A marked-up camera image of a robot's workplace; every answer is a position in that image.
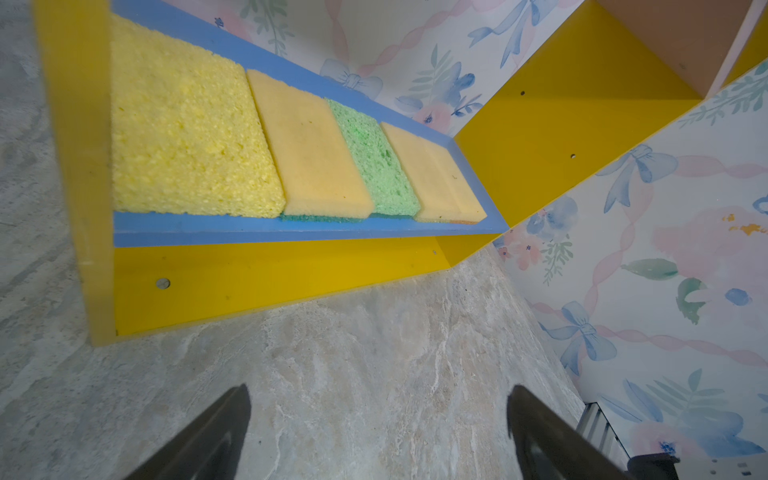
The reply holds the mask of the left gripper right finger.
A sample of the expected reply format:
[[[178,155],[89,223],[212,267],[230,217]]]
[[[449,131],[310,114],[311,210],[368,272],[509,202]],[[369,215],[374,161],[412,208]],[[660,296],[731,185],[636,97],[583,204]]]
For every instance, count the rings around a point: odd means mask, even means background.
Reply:
[[[507,397],[506,423],[524,479],[628,477],[521,384]]]

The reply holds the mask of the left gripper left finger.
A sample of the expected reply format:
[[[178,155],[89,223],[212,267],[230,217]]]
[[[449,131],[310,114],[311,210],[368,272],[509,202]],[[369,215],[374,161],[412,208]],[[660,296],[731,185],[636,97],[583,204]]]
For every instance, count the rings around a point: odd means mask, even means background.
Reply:
[[[250,418],[247,386],[232,387],[128,477],[233,479]]]

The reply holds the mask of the small yellow sponge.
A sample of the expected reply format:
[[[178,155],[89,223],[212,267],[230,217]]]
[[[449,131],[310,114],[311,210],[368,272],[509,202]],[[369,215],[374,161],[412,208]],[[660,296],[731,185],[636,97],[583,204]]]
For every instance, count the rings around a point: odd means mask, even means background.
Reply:
[[[445,189],[451,197],[448,221],[460,224],[477,224],[487,217],[472,188],[457,166],[451,153],[444,147],[427,141],[429,154],[443,178]]]

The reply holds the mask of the pale yellow sponge underneath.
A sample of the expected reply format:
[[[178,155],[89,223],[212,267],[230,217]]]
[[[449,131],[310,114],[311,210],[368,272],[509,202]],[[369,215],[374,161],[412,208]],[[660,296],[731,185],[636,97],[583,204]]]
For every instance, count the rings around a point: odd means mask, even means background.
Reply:
[[[420,210],[414,219],[425,223],[455,221],[459,213],[457,203],[428,151],[427,141],[388,123],[380,126],[420,202]]]

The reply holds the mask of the yellow sponge with green back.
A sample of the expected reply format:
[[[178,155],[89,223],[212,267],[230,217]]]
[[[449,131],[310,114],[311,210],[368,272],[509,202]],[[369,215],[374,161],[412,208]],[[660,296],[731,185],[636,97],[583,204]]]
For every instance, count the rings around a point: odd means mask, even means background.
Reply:
[[[368,218],[374,202],[328,102],[257,70],[246,75],[285,193],[283,214]]]

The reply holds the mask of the yellow pink blue toy shelf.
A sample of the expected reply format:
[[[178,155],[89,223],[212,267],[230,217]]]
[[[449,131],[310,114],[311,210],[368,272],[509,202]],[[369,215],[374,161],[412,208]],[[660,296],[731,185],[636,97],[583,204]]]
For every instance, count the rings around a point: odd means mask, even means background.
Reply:
[[[36,1],[89,338],[444,270],[558,277],[579,213],[754,161],[658,148],[767,111],[763,1]]]

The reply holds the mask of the bright yellow cellulose sponge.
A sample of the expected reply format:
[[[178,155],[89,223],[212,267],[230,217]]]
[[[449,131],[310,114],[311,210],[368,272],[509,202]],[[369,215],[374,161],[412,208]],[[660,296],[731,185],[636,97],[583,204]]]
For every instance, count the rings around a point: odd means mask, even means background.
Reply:
[[[282,184],[245,70],[111,18],[115,210],[276,218]]]

